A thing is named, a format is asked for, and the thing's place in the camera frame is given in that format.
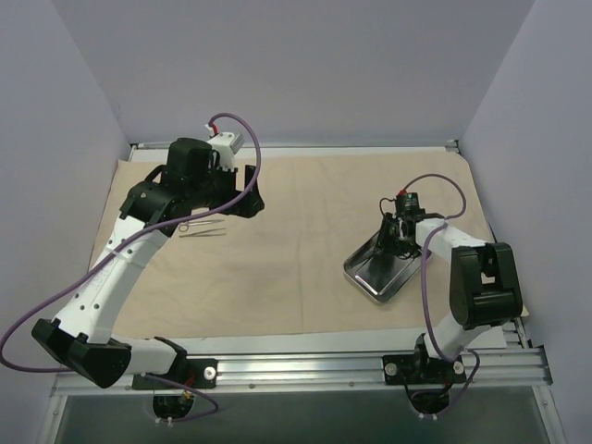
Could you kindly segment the metal instrument tray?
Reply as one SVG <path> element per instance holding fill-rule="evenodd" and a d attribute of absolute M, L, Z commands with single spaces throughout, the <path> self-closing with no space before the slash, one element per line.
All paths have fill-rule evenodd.
<path fill-rule="evenodd" d="M 371 301 L 385 304 L 420 271 L 421 254 L 399 258 L 377 249 L 378 232 L 343 263 L 345 277 Z"/>

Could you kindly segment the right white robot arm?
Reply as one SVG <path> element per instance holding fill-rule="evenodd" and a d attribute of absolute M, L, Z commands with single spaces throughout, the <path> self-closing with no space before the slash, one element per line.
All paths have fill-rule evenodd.
<path fill-rule="evenodd" d="M 375 252 L 420 259 L 420 290 L 426 333 L 411 359 L 413 375 L 429 382 L 477 337 L 520 316 L 524 303 L 512 247 L 487 242 L 454 227 L 450 218 L 429 214 L 418 194 L 401 190 L 394 211 L 383 215 Z M 436 256 L 450 266 L 450 312 L 434 325 L 429 312 L 426 266 Z"/>

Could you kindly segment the beige cloth wrap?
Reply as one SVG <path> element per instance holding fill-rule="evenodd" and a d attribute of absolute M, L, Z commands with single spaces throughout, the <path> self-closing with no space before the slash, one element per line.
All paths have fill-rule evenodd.
<path fill-rule="evenodd" d="M 265 209 L 224 217 L 225 236 L 175 235 L 142 272 L 115 323 L 135 339 L 241 337 L 423 327 L 420 276 L 385 304 L 343 273 L 379 228 L 379 200 L 409 186 L 425 210 L 490 240 L 468 163 L 446 152 L 267 158 Z M 426 267 L 434 323 L 449 312 L 450 269 Z"/>

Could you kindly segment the steel tweezers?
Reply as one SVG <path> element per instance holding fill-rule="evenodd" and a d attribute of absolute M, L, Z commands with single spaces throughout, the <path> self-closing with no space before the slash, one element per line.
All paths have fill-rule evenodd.
<path fill-rule="evenodd" d="M 225 236 L 226 232 L 221 230 L 204 230 L 193 232 L 189 234 L 181 234 L 179 235 L 180 238 L 208 238 L 208 237 L 218 237 L 218 236 Z"/>

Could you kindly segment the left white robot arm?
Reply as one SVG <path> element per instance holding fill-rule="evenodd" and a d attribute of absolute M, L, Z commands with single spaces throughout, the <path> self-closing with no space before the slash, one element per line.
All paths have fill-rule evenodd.
<path fill-rule="evenodd" d="M 56 361 L 96 386 L 113 386 L 124 375 L 153 374 L 166 388 L 188 378 L 186 351 L 169 339 L 115 339 L 118 314 L 142 271 L 186 217 L 200 208 L 250 218 L 265 207 L 256 166 L 244 170 L 238 191 L 235 155 L 239 133 L 208 141 L 179 138 L 166 162 L 134 185 L 119 209 L 97 259 L 99 271 L 79 286 L 53 319 L 40 319 L 31 335 Z"/>

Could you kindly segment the steel surgical scissors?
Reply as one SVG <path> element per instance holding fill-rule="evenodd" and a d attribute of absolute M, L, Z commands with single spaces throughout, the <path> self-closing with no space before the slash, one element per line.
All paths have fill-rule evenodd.
<path fill-rule="evenodd" d="M 209 219 L 209 220 L 194 220 L 194 221 L 186 221 L 182 222 L 178 225 L 178 230 L 180 232 L 186 232 L 190 228 L 193 227 L 200 227 L 200 226 L 208 226 L 221 223 L 222 219 Z"/>

